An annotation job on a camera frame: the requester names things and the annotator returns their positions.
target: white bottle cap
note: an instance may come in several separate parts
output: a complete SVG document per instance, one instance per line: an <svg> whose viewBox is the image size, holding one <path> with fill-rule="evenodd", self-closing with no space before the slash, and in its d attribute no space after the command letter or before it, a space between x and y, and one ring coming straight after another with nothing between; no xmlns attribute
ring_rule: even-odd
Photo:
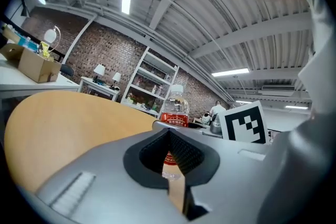
<svg viewBox="0 0 336 224"><path fill-rule="evenodd" d="M178 84L172 85L170 92L183 92L183 86Z"/></svg>

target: ceiling vent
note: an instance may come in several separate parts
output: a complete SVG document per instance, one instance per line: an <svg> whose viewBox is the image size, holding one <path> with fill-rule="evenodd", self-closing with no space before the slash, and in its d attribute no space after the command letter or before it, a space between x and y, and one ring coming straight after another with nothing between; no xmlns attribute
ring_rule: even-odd
<svg viewBox="0 0 336 224"><path fill-rule="evenodd" d="M258 92L262 95L289 97L294 91L295 87L292 85L264 85Z"/></svg>

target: shelf board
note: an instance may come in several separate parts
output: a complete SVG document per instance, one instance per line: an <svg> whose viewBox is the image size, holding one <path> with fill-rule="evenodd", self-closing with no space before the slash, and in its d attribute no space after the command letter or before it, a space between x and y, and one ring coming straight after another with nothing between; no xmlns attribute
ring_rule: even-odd
<svg viewBox="0 0 336 224"><path fill-rule="evenodd" d="M140 110L140 111L142 111L142 112L149 113L149 114L151 114L151 115L159 116L159 114L158 114L156 111L154 111L154 110L146 110L146 109L141 108L141 107L139 107L139 106L137 106L137 105L135 105L135 104L131 104L131 103L129 103L129 102L128 102L127 100L125 100L125 99L121 101L121 104L127 105L127 106L129 106L129 107L131 107L131 108Z"/></svg>
<svg viewBox="0 0 336 224"><path fill-rule="evenodd" d="M172 73L176 72L176 69L169 65L168 63L162 61L160 58L156 57L155 55L151 54L150 52L147 52L144 59L145 62L150 63L160 71L163 71L164 73Z"/></svg>
<svg viewBox="0 0 336 224"><path fill-rule="evenodd" d="M144 92L144 93L147 93L147 94L149 94L149 95L151 95L151 96L154 96L154 97L156 97L156 98L159 98L159 99L161 99L161 100L163 100L163 101L165 100L163 97L161 97L161 96L159 96L159 95L157 95L157 94L151 93L150 91L145 90L145 89L142 89L142 88L140 88L140 87L138 87L138 86L136 86L136 85L131 84L130 87L135 88L135 89L137 89L137 90L139 90L139 91L142 91L142 92Z"/></svg>
<svg viewBox="0 0 336 224"><path fill-rule="evenodd" d="M137 73L142 75L145 78L148 78L151 81L154 81L157 84L167 84L167 85L171 85L171 83L169 83L168 81L161 79L160 77L158 77L157 75L150 73L149 71L139 67L137 70Z"/></svg>

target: ceiling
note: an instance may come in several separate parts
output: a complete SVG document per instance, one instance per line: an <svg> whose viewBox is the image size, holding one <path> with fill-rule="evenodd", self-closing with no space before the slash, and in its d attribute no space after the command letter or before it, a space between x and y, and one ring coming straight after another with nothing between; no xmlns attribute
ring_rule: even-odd
<svg viewBox="0 0 336 224"><path fill-rule="evenodd" d="M229 103L311 103L297 77L313 42L305 0L132 0L130 15L121 13L121 0L48 0L47 7L88 18L98 14L96 21L178 61ZM210 75L244 67L251 73ZM260 95L265 84L295 91L290 97Z"/></svg>

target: red bottle label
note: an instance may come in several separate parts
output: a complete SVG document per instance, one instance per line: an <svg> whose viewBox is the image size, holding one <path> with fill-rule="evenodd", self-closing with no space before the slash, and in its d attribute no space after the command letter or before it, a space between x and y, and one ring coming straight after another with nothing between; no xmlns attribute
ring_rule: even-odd
<svg viewBox="0 0 336 224"><path fill-rule="evenodd" d="M187 115L176 115L171 113L162 113L161 114L161 121L174 124L182 127L188 127L188 116ZM164 164L167 165L177 165L176 161L174 160L173 156L170 152L168 152L166 159L164 160Z"/></svg>

